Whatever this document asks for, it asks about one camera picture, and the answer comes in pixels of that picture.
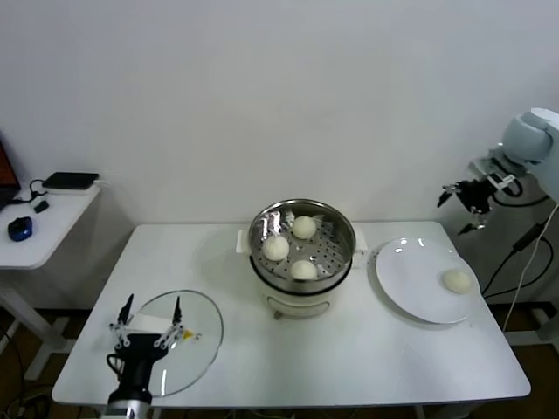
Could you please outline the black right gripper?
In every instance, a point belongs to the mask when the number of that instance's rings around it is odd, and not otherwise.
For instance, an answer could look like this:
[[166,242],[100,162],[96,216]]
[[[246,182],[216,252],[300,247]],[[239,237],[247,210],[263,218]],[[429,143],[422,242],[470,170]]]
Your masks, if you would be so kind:
[[470,212],[470,221],[458,232],[459,236],[486,227],[487,213],[491,210],[489,199],[495,193],[493,184],[485,180],[461,181],[443,187],[438,198],[437,207],[442,207],[451,197],[456,196],[463,206]]

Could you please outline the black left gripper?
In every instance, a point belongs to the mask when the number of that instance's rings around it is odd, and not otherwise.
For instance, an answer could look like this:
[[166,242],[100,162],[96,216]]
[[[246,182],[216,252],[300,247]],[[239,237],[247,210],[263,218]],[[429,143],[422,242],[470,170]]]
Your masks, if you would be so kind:
[[171,326],[161,336],[154,333],[133,333],[128,336],[127,325],[133,300],[134,295],[130,294],[120,309],[116,322],[109,325],[114,347],[119,348],[115,350],[115,355],[123,363],[115,393],[150,395],[148,385],[154,364],[163,359],[169,352],[168,348],[183,337],[180,298],[176,298]]

